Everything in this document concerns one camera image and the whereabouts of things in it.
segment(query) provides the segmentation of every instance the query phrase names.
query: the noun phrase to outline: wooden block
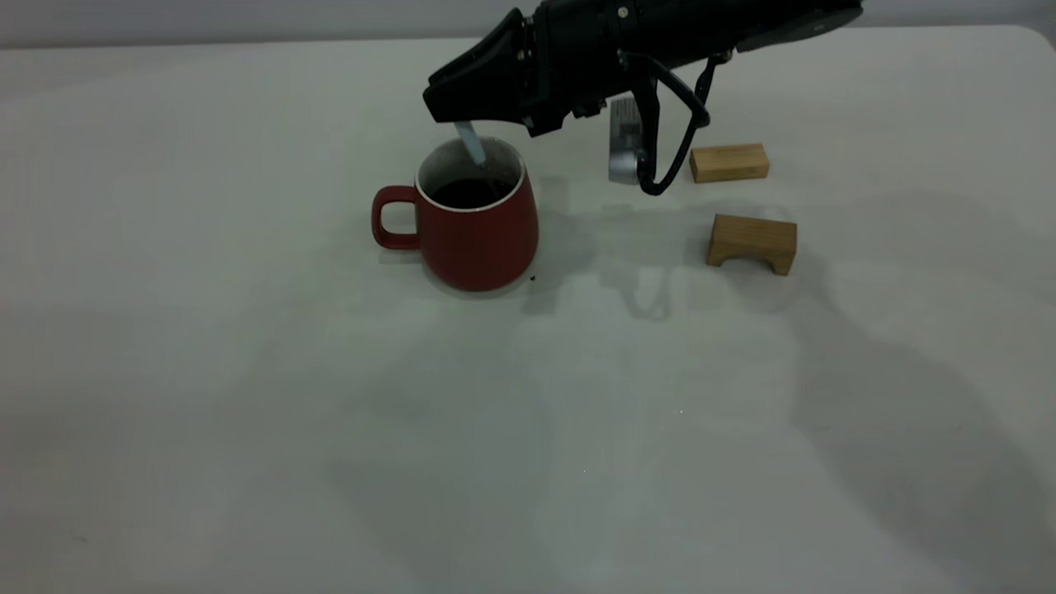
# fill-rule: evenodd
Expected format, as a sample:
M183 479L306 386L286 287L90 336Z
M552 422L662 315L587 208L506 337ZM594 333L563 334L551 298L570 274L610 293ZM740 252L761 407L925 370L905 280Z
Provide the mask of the wooden block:
M716 215L708 265L721 266L730 258L759 258L774 274L789 276L798 245L795 223Z
M698 184L753 180L770 174L770 159L762 145L693 149L690 169Z

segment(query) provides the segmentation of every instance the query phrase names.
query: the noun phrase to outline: red mug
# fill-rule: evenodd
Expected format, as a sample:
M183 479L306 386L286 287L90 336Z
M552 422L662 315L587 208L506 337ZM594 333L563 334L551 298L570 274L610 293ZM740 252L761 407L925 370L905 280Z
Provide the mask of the red mug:
M528 270L539 247L539 215L524 160L503 141L482 143L487 155L483 168L461 141L445 143L422 162L414 187L381 188L371 210L378 245L420 250L440 280L463 291L506 286ZM467 186L467 180L476 182ZM511 189L484 196L473 191L495 188ZM394 234L381 225L381 209L393 202L414 204L417 233Z

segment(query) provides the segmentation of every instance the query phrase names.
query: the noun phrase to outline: wooden bridge block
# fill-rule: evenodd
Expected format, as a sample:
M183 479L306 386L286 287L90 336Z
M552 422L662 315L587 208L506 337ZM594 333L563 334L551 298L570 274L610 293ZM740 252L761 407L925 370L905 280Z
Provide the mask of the wooden bridge block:
M770 159L762 145L693 149L690 169L698 184L752 180L770 174Z
M798 243L795 223L716 215L708 265L721 266L729 258L760 258L774 274L789 276Z

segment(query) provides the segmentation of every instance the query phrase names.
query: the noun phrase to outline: wooden arch block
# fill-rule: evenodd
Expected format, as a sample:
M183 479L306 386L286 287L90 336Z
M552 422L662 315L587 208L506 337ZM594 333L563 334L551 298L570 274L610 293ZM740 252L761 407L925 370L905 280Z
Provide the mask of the wooden arch block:
M789 276L798 242L795 223L716 215L708 265L721 266L730 258L759 258L774 274Z

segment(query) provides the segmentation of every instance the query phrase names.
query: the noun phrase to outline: mug handle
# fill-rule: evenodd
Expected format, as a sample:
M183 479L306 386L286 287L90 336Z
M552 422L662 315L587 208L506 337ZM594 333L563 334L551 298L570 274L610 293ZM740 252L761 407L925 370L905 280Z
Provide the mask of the mug handle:
M414 204L418 190L410 186L389 186L381 188L374 197L374 207L371 209L371 227L374 229L374 241L389 249L417 249L420 245L418 234L394 234L381 226L381 209L393 202L410 202Z

